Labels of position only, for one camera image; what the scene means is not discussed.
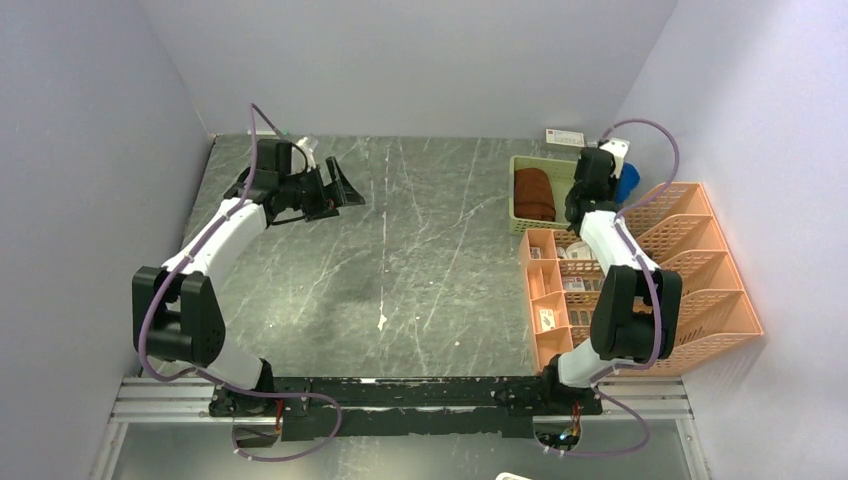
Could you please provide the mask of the blue towel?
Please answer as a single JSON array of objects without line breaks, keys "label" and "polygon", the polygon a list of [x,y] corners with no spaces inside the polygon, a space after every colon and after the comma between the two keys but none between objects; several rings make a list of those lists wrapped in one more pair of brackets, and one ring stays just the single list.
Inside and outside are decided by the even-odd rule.
[{"label": "blue towel", "polygon": [[618,180],[615,201],[619,204],[625,203],[639,185],[640,181],[641,175],[638,169],[634,165],[625,162]]}]

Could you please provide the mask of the brown towel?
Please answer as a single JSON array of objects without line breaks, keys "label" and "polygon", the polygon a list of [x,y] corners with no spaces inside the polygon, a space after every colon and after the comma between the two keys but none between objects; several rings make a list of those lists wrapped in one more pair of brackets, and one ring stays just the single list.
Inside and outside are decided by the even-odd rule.
[{"label": "brown towel", "polygon": [[554,222],[556,206],[547,174],[539,168],[515,171],[514,215],[518,218]]}]

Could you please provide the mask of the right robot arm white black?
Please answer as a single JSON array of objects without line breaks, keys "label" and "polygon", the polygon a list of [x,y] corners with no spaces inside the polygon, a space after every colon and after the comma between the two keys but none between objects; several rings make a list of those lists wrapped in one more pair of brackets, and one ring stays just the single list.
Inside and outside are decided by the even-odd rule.
[{"label": "right robot arm white black", "polygon": [[558,376],[539,389],[542,406],[553,414],[576,403],[577,388],[620,370],[648,370],[674,350],[683,281],[641,249],[615,199],[628,149],[620,139],[583,148],[565,199],[569,227],[593,253],[604,280],[588,339],[551,361]]}]

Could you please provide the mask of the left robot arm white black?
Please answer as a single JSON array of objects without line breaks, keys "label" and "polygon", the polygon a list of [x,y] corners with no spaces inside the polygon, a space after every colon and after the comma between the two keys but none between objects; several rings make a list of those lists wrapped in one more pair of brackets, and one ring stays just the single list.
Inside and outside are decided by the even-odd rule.
[{"label": "left robot arm white black", "polygon": [[174,257],[144,266],[131,282],[133,345],[151,377],[169,382],[196,373],[236,392],[237,403],[261,416],[277,400],[270,364],[243,350],[226,331],[216,287],[237,258],[279,215],[313,222],[364,204],[329,157],[315,163],[305,141],[254,141],[248,167],[226,191],[213,218]]}]

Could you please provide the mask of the green plastic basket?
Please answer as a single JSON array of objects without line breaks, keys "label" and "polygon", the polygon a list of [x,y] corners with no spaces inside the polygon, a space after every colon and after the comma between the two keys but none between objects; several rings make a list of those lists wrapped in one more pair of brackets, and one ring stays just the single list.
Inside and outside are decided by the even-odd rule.
[{"label": "green plastic basket", "polygon": [[566,229],[565,198],[574,184],[577,161],[514,155],[509,163],[509,231]]}]

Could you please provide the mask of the white red box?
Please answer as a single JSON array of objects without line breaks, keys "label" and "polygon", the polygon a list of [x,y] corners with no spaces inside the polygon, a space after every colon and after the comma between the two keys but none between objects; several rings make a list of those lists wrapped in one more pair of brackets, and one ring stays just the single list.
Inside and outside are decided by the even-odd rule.
[{"label": "white red box", "polygon": [[545,130],[545,142],[554,148],[583,148],[585,136],[581,132],[548,128]]}]

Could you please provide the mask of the orange file organizer rack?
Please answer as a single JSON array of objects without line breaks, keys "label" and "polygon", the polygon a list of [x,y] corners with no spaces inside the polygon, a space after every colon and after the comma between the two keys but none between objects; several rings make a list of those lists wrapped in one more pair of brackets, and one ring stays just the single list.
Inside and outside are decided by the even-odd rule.
[{"label": "orange file organizer rack", "polygon": [[642,250],[683,281],[672,354],[634,376],[679,376],[764,335],[701,184],[674,183],[625,221]]}]

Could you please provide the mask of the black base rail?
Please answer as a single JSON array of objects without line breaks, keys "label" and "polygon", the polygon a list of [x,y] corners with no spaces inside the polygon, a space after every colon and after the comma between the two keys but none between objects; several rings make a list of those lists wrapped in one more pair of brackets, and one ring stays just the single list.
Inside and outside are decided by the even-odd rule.
[{"label": "black base rail", "polygon": [[331,432],[340,437],[499,434],[529,439],[537,417],[599,415],[588,388],[566,387],[548,375],[377,378],[277,377],[283,399],[213,391],[207,412],[247,424],[279,420],[282,441]]}]

